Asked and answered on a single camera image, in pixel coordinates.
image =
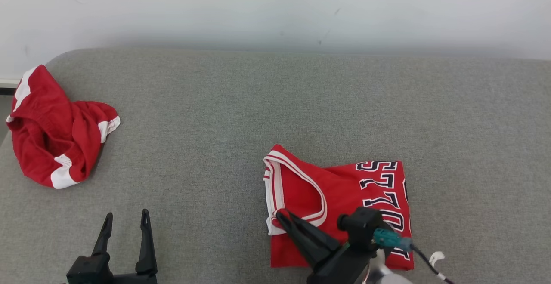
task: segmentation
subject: floor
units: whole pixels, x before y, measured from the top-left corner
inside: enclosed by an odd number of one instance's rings
[[[8,133],[6,126],[6,117],[8,117],[12,109],[12,96],[0,96],[0,144],[4,141],[4,137]]]

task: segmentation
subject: cable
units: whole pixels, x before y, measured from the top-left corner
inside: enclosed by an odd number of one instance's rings
[[[429,262],[429,259],[425,256],[425,254],[423,254],[423,252],[418,249],[413,243],[411,243],[410,245],[411,249],[416,252],[417,254],[419,254],[419,256],[421,256],[421,259],[423,259],[425,261],[425,263],[427,263],[427,265],[429,266],[430,270],[437,276],[439,277],[441,280],[443,280],[444,282],[448,283],[448,284],[454,284],[452,280],[450,280],[449,278],[446,278],[443,274],[441,274],[440,272],[438,272],[437,269],[435,269],[433,267],[433,265]]]

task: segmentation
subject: white cable tag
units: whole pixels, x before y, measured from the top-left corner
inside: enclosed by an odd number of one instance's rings
[[[446,258],[446,256],[444,256],[444,253],[442,253],[441,251],[435,251],[431,256],[430,256],[430,259],[429,259],[429,262],[430,264],[434,267],[434,264],[441,260],[441,259],[444,259]]]

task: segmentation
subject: red garment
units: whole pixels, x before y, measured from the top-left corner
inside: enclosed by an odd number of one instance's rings
[[[43,65],[23,75],[6,121],[23,174],[57,189],[86,180],[100,145],[121,123],[107,104],[69,101]]]
[[[383,220],[403,237],[411,237],[409,206],[402,162],[360,162],[319,168],[275,145],[264,157],[268,234],[272,236],[272,267],[308,266],[281,228],[276,212],[285,208],[325,233],[347,240],[337,228],[341,214],[359,206],[381,210]],[[394,249],[386,260],[390,269],[413,269],[413,255]]]

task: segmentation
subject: white wall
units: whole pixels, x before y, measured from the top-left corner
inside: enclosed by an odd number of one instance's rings
[[[136,42],[551,59],[551,0],[0,0],[0,79]]]

